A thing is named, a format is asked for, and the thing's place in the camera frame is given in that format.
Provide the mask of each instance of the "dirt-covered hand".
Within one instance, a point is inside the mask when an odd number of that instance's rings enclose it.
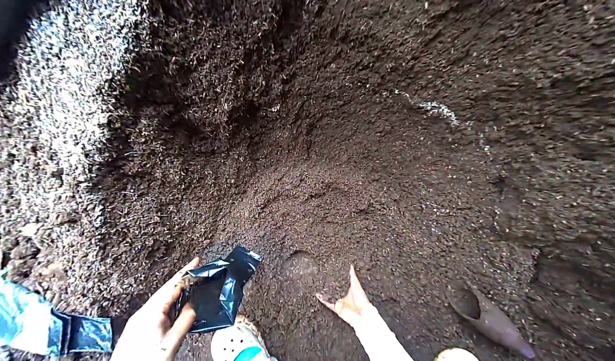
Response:
[[[178,285],[181,277],[187,270],[198,267],[198,263],[198,258],[189,262],[129,318],[111,361],[174,360],[196,313],[187,303],[173,325],[167,313],[182,291]]]
[[[371,305],[365,291],[360,286],[353,265],[350,266],[350,290],[344,298],[337,300],[336,303],[328,302],[320,293],[316,294],[316,298],[353,328],[356,328],[361,322],[361,310],[367,305]]]

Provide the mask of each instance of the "black plastic bag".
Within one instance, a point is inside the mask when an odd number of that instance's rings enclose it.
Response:
[[[243,287],[263,257],[237,246],[223,258],[187,271],[194,280],[176,301],[176,318],[187,302],[196,311],[190,333],[205,333],[232,326],[243,300]]]

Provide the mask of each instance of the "brown trowel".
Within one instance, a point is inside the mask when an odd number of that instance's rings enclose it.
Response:
[[[492,341],[534,358],[532,346],[521,338],[508,316],[472,285],[463,281],[452,283],[448,300],[459,315]]]

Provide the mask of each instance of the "sleeve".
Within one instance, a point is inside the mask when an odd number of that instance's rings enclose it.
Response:
[[[413,361],[376,307],[367,305],[360,313],[362,322],[354,331],[370,361]]]

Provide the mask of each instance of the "teal strap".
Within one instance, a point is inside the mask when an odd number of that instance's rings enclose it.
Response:
[[[238,356],[236,358],[234,358],[234,361],[250,361],[252,358],[254,358],[256,355],[258,355],[261,352],[261,348],[258,346],[250,346],[244,350],[241,351],[241,353],[238,354]]]

